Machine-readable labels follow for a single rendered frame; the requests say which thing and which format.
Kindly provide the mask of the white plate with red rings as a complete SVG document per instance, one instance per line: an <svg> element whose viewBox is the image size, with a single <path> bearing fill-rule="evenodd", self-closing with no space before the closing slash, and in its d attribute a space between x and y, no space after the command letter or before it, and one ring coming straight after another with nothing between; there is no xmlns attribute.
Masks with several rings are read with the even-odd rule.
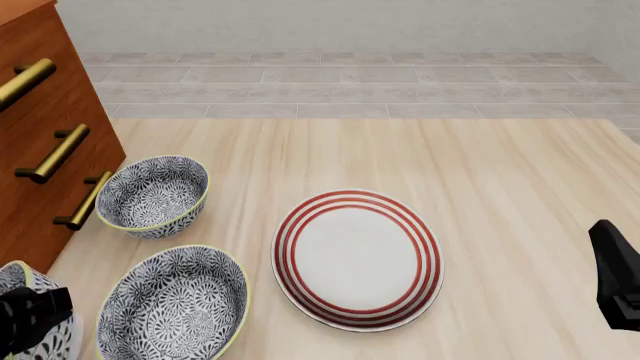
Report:
<svg viewBox="0 0 640 360"><path fill-rule="evenodd" d="M384 332L433 304L444 254L425 221L398 200L332 189L295 206L274 231L275 279L303 314L335 329Z"/></svg>

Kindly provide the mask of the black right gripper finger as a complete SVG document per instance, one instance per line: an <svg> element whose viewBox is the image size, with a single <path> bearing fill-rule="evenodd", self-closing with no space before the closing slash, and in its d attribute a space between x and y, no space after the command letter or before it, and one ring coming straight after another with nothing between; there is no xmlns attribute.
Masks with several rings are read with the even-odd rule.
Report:
<svg viewBox="0 0 640 360"><path fill-rule="evenodd" d="M640 294L640 253L611 221L597 221L588 231L597 271L597 299Z"/></svg>

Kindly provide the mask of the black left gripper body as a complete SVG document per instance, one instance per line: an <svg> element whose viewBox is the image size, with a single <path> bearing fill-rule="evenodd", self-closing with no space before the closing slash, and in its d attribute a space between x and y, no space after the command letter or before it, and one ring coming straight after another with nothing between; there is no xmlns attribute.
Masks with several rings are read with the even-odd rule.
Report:
<svg viewBox="0 0 640 360"><path fill-rule="evenodd" d="M13 355L30 345L24 321L28 290L11 290L0 296L0 355Z"/></svg>

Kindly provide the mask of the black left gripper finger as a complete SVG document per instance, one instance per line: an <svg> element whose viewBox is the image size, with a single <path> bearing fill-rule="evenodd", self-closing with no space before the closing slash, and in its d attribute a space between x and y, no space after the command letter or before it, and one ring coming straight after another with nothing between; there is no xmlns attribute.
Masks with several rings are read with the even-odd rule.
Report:
<svg viewBox="0 0 640 360"><path fill-rule="evenodd" d="M71 296L66 287L37 293L29 287L19 289L21 331L32 339L40 340L54 326L73 314Z"/></svg>

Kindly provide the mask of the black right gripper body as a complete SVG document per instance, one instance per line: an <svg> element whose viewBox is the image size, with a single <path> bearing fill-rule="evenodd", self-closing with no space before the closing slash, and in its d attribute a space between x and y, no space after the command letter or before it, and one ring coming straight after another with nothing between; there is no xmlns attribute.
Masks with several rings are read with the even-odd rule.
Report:
<svg viewBox="0 0 640 360"><path fill-rule="evenodd" d="M602 297L597 303L611 329L640 332L640 294Z"/></svg>

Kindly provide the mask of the wooden cabinet drawer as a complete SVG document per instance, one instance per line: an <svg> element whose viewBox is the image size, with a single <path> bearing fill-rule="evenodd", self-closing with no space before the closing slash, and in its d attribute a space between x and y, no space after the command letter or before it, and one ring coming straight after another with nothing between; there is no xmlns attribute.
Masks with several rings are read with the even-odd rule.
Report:
<svg viewBox="0 0 640 360"><path fill-rule="evenodd" d="M0 24L0 86L16 66L50 59L54 74L0 113L0 149L24 146L34 152L58 130L92 123L100 102L63 26L54 0L42 0Z"/></svg>
<svg viewBox="0 0 640 360"><path fill-rule="evenodd" d="M24 146L0 149L0 266L22 260L46 272L65 248L74 231L55 218L74 215L99 179L117 170L126 158L112 132L92 131L44 184L17 177L18 168L32 168L59 143L45 140L30 152Z"/></svg>
<svg viewBox="0 0 640 360"><path fill-rule="evenodd" d="M62 140L56 131L86 125L89 134L43 184L18 177L36 168ZM115 170L125 152L101 102L90 86L63 94L34 89L0 113L0 242L62 230L56 216L74 212L89 191L83 180Z"/></svg>

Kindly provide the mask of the black white patterned bowl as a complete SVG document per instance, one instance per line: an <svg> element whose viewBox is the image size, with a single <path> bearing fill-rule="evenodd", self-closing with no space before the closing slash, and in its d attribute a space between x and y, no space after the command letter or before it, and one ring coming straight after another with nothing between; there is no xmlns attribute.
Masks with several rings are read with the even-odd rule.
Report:
<svg viewBox="0 0 640 360"><path fill-rule="evenodd" d="M104 224L140 239L173 236L204 209L210 179L192 158L162 155L130 164L111 176L95 200Z"/></svg>
<svg viewBox="0 0 640 360"><path fill-rule="evenodd" d="M0 296L22 287L44 293L61 286L20 260L0 268ZM76 360L82 335L82 324L73 307L71 317L54 326L43 338L30 338L27 349L13 355L0 355L0 360Z"/></svg>
<svg viewBox="0 0 640 360"><path fill-rule="evenodd" d="M100 360L218 360L247 318L242 266L205 245L169 248L113 287L96 323Z"/></svg>

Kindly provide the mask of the wooden cabinet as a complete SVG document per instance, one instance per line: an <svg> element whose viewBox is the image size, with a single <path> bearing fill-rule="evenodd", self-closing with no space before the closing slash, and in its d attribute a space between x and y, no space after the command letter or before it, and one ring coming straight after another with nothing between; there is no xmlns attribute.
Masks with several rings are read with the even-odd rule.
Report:
<svg viewBox="0 0 640 360"><path fill-rule="evenodd" d="M126 155L57 0L0 0L0 266L47 272Z"/></svg>

